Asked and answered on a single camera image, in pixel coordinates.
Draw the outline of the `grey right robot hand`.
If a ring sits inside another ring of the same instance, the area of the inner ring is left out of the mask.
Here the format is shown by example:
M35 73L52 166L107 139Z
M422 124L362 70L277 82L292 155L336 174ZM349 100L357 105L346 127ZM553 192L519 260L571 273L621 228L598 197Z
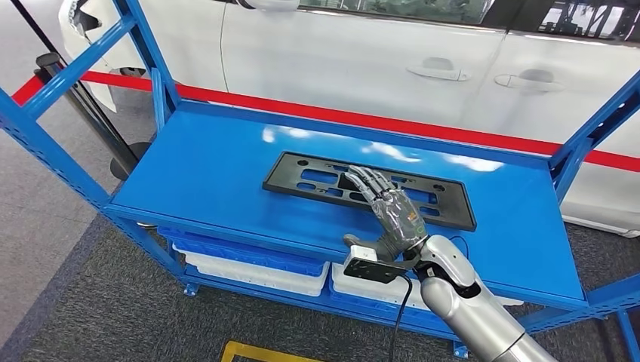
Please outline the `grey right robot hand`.
M344 235L346 246L371 248L379 260L392 262L427 238L425 222L418 209L406 193L381 172L351 165L345 177L361 192L383 227L383 234L377 241L362 241L355 235Z

